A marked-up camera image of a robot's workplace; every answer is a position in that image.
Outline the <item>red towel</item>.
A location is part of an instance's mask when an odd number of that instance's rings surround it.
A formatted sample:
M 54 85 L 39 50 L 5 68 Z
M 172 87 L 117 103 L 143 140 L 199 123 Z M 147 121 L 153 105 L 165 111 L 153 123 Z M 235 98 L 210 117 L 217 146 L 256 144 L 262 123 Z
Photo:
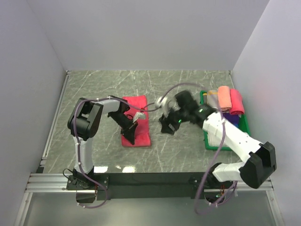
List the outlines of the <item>red towel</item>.
M 127 100 L 130 105 L 137 107 L 139 110 L 147 110 L 147 98 L 142 96 L 124 96 L 123 99 Z M 135 144 L 132 145 L 128 140 L 121 136 L 121 143 L 123 147 L 145 147 L 151 146 L 150 130 L 149 130 L 149 114 L 143 112 L 145 119 L 138 119 L 138 126 L 135 130 Z

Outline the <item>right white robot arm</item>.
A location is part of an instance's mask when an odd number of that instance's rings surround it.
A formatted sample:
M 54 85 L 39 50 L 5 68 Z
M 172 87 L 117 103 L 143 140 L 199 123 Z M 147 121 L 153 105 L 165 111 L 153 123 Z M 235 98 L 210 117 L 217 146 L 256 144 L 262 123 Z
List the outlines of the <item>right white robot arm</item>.
M 208 104 L 198 104 L 191 93 L 184 90 L 175 95 L 179 106 L 174 110 L 167 97 L 159 97 L 155 106 L 163 110 L 159 119 L 161 132 L 174 134 L 183 122 L 198 125 L 214 135 L 240 158 L 238 163 L 216 163 L 210 167 L 206 182 L 212 188 L 226 181 L 243 181 L 257 189 L 277 168 L 276 151 L 270 142 L 262 143 L 242 132 Z

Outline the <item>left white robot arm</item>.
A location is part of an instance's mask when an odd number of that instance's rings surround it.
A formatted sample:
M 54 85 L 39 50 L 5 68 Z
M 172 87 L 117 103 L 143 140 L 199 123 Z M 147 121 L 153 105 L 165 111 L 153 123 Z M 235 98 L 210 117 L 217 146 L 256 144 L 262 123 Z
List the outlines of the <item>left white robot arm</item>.
M 125 115 L 129 109 L 130 106 L 125 99 L 115 96 L 96 100 L 85 98 L 78 100 L 67 127 L 75 142 L 76 161 L 72 174 L 82 188 L 89 189 L 95 182 L 92 142 L 103 114 L 108 115 L 120 126 L 121 135 L 130 144 L 135 143 L 135 130 L 138 122 Z

